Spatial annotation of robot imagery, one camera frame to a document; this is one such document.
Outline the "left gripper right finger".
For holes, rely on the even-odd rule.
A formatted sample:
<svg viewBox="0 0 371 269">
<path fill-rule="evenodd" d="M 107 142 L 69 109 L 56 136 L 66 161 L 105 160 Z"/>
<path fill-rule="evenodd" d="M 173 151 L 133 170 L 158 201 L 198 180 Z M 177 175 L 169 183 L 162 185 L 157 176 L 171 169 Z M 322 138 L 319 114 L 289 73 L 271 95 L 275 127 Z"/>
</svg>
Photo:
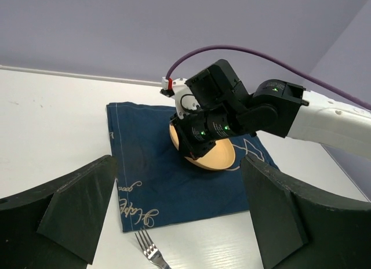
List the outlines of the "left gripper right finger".
<svg viewBox="0 0 371 269">
<path fill-rule="evenodd" d="M 264 268 L 370 268 L 370 203 L 327 192 L 253 155 L 241 160 Z"/>
</svg>

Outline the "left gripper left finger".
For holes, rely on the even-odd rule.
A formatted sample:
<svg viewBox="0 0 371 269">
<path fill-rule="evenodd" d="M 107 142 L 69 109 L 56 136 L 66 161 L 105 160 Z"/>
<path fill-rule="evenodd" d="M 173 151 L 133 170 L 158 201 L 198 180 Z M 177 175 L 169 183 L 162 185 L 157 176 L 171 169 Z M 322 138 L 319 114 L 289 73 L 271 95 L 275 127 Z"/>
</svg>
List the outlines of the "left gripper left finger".
<svg viewBox="0 0 371 269">
<path fill-rule="evenodd" d="M 115 179 L 105 155 L 67 175 L 1 199 L 1 268 L 92 264 Z"/>
</svg>

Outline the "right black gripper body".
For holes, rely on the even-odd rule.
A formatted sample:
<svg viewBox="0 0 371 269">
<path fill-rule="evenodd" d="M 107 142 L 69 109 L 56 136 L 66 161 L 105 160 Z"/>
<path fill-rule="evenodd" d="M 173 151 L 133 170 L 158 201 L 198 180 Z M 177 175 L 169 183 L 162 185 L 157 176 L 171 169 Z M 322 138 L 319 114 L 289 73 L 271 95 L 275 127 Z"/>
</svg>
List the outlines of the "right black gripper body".
<svg viewBox="0 0 371 269">
<path fill-rule="evenodd" d="M 204 157 L 218 140 L 249 133 L 248 121 L 222 106 L 190 111 L 176 108 L 170 121 L 176 130 L 180 154 L 193 160 Z"/>
</svg>

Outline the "yellow round plate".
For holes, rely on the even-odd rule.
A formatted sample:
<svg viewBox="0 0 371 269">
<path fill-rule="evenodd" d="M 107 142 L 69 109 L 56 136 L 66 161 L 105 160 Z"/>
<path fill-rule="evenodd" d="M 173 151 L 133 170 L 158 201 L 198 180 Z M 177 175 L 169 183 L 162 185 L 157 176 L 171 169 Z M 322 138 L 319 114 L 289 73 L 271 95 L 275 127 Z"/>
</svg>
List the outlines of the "yellow round plate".
<svg viewBox="0 0 371 269">
<path fill-rule="evenodd" d="M 229 139 L 217 140 L 216 145 L 203 157 L 193 160 L 184 157 L 188 162 L 206 170 L 226 170 L 235 162 L 235 150 Z"/>
</svg>

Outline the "dark blue fish-print cloth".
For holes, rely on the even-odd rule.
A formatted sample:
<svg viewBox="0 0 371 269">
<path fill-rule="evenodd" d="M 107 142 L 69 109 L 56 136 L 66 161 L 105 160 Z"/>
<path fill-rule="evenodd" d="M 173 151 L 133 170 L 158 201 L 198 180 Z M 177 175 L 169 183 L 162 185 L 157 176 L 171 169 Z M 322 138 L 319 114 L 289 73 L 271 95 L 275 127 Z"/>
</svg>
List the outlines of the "dark blue fish-print cloth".
<svg viewBox="0 0 371 269">
<path fill-rule="evenodd" d="M 123 232 L 247 211 L 241 159 L 251 154 L 274 164 L 259 138 L 245 135 L 231 140 L 236 159 L 226 170 L 199 168 L 174 147 L 169 136 L 172 114 L 174 108 L 168 106 L 107 106 Z"/>
</svg>

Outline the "pink-handled metal fork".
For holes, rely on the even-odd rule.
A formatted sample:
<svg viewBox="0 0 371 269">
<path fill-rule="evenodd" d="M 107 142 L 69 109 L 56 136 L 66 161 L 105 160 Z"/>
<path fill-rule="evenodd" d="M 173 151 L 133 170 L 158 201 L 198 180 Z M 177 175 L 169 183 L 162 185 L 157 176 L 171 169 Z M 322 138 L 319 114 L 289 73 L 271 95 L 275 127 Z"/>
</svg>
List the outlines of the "pink-handled metal fork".
<svg viewBox="0 0 371 269">
<path fill-rule="evenodd" d="M 135 232 L 135 237 L 141 251 L 150 263 L 161 269 L 171 269 L 171 266 L 163 258 L 161 251 L 154 244 L 145 228 L 141 228 Z"/>
</svg>

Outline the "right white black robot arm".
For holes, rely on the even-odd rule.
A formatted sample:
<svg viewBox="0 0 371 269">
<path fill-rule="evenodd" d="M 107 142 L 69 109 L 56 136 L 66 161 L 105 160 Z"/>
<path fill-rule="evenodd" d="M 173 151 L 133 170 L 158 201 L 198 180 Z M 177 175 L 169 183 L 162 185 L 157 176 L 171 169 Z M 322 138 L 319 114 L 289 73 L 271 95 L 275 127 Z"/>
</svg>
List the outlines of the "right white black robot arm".
<svg viewBox="0 0 371 269">
<path fill-rule="evenodd" d="M 179 151 L 194 160 L 219 140 L 259 131 L 370 157 L 369 111 L 278 79 L 248 93 L 224 59 L 188 79 L 163 77 L 161 92 L 176 105 Z"/>
</svg>

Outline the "aluminium table edge rail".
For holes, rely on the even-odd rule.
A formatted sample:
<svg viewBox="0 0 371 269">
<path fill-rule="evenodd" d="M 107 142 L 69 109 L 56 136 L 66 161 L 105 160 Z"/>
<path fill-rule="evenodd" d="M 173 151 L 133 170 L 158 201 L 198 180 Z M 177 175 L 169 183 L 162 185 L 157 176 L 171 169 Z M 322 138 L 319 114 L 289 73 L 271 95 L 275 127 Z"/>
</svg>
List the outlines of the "aluminium table edge rail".
<svg viewBox="0 0 371 269">
<path fill-rule="evenodd" d="M 76 74 L 76 73 L 69 73 L 69 72 L 39 70 L 39 69 L 4 66 L 4 65 L 1 65 L 1 70 L 15 71 L 15 72 L 27 72 L 27 73 L 41 74 L 41 75 L 52 75 L 52 76 L 58 76 L 58 77 L 89 79 L 89 80 L 95 80 L 95 81 L 128 83 L 128 84 L 134 84 L 134 85 L 161 86 L 160 82 L 154 82 L 154 81 L 116 78 L 116 77 L 104 77 L 104 76 L 98 76 L 98 75 Z"/>
</svg>

